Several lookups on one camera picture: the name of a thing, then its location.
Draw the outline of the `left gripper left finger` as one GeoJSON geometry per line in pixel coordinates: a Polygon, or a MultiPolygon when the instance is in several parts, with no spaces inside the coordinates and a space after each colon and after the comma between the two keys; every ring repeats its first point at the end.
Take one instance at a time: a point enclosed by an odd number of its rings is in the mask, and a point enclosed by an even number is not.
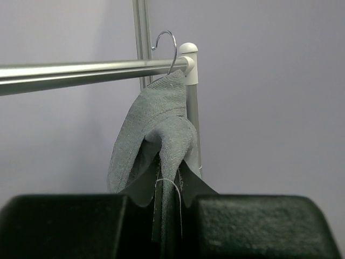
{"type": "Polygon", "coordinates": [[[1,258],[158,258],[160,163],[117,194],[28,194],[1,209],[1,258]]]}

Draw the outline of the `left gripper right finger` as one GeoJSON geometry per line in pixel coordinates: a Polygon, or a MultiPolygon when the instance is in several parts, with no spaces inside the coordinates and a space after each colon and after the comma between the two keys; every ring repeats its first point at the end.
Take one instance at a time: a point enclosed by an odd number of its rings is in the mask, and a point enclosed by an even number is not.
{"type": "Polygon", "coordinates": [[[182,258],[340,258],[320,208],[295,195],[218,194],[181,163],[182,258]]]}

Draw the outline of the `grey shirt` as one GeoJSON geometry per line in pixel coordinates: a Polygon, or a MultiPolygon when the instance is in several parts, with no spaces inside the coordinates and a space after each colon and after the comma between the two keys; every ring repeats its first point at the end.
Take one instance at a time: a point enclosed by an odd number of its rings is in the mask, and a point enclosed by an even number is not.
{"type": "Polygon", "coordinates": [[[181,70],[155,80],[131,105],[115,141],[107,188],[118,193],[160,156],[162,174],[161,257],[176,255],[180,236],[175,219],[177,191],[173,184],[182,161],[200,176],[198,137],[186,116],[186,90],[181,70]]]}

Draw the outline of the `hanger with metal hook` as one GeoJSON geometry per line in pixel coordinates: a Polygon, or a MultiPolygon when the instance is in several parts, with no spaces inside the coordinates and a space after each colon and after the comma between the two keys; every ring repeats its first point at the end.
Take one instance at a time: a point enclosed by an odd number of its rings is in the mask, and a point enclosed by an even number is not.
{"type": "Polygon", "coordinates": [[[167,71],[162,74],[146,77],[146,86],[149,86],[154,80],[166,76],[173,66],[173,61],[177,58],[177,43],[173,33],[169,30],[163,30],[159,33],[150,33],[149,60],[170,60],[167,71]]]}

